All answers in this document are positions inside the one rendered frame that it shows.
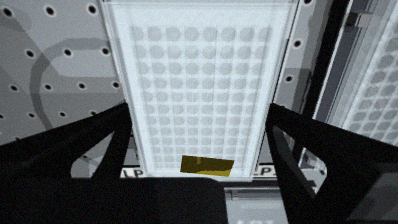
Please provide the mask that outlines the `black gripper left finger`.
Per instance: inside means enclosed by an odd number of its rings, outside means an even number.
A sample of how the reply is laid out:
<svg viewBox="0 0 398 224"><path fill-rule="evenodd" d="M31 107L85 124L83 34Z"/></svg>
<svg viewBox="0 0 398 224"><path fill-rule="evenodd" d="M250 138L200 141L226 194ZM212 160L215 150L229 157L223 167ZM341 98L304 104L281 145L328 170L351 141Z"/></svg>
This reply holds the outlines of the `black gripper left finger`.
<svg viewBox="0 0 398 224"><path fill-rule="evenodd" d="M0 145L0 175L69 178L73 163L114 131L92 177L120 177L132 120L126 102L88 118Z"/></svg>

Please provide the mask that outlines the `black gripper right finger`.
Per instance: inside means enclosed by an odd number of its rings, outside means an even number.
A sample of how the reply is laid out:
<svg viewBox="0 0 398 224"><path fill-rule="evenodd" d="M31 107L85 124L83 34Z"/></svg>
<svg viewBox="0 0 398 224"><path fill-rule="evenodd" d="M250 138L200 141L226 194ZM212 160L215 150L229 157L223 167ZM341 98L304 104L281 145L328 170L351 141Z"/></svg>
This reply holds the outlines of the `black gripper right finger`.
<svg viewBox="0 0 398 224"><path fill-rule="evenodd" d="M288 224L398 222L398 147L271 103L265 123ZM317 194L283 131L324 162Z"/></svg>

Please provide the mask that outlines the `grey perforated base plate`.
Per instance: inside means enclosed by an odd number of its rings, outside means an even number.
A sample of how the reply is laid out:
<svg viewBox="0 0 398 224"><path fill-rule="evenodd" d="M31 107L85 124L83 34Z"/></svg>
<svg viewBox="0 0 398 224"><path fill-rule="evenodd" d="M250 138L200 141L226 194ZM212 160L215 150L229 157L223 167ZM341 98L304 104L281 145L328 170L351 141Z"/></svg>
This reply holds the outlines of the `grey perforated base plate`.
<svg viewBox="0 0 398 224"><path fill-rule="evenodd" d="M276 103L303 114L333 0L303 0ZM100 0L0 0L0 145L124 103ZM114 132L78 158L91 177Z"/></svg>

